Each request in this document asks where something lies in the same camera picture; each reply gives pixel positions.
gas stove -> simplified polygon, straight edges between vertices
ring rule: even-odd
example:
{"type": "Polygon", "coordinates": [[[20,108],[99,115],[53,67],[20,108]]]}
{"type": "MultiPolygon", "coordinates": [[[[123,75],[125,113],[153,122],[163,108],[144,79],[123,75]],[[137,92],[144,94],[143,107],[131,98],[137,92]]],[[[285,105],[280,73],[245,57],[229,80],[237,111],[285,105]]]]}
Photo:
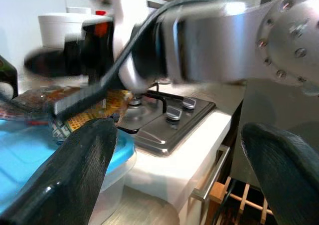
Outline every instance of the gas stove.
{"type": "Polygon", "coordinates": [[[167,157],[214,108],[212,102],[149,90],[135,95],[119,129],[132,134],[138,148],[167,157]]]}

black bottle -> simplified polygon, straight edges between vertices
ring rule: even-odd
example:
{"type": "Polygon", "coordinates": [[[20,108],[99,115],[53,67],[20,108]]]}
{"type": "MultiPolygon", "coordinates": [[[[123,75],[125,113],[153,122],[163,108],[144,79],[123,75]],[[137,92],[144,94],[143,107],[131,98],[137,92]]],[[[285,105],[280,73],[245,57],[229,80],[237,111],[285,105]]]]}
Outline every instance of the black bottle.
{"type": "Polygon", "coordinates": [[[13,99],[18,96],[17,70],[0,55],[0,92],[13,99]]]}

white countertop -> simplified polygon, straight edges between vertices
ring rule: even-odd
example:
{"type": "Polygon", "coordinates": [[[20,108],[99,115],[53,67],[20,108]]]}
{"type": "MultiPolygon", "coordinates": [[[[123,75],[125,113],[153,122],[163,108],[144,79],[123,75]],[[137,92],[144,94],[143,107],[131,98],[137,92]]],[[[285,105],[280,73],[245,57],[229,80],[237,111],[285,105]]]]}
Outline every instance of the white countertop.
{"type": "Polygon", "coordinates": [[[160,91],[215,102],[217,109],[167,158],[137,149],[137,162],[126,185],[171,203],[179,212],[199,180],[215,160],[215,154],[230,128],[231,117],[244,96],[235,85],[161,85],[160,91]]]}

drawer handle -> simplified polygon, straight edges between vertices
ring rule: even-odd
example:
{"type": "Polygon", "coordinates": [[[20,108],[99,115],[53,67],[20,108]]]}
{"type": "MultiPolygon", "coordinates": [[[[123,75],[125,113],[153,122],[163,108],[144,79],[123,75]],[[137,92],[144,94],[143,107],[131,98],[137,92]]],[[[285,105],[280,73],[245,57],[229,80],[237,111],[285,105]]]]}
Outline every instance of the drawer handle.
{"type": "Polygon", "coordinates": [[[212,189],[214,183],[217,180],[217,177],[228,157],[228,154],[230,152],[230,147],[221,145],[218,149],[219,151],[222,152],[222,155],[220,156],[216,166],[214,167],[212,173],[210,174],[209,178],[207,179],[207,182],[205,186],[203,187],[202,190],[199,189],[194,189],[191,196],[197,200],[200,200],[202,202],[207,201],[209,197],[209,192],[212,189]]]}

stove knob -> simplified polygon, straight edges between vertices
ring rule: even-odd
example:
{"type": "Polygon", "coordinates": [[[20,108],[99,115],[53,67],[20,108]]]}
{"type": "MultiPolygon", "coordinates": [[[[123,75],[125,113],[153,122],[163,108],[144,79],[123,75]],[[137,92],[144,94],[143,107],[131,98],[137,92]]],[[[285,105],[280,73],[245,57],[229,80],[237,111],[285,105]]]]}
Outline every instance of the stove knob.
{"type": "Polygon", "coordinates": [[[166,117],[169,120],[178,121],[180,120],[182,112],[183,111],[181,109],[169,105],[166,109],[166,117]]]}
{"type": "Polygon", "coordinates": [[[192,99],[192,98],[189,98],[189,97],[184,97],[183,106],[186,109],[194,109],[195,106],[196,106],[196,99],[192,99]]]}

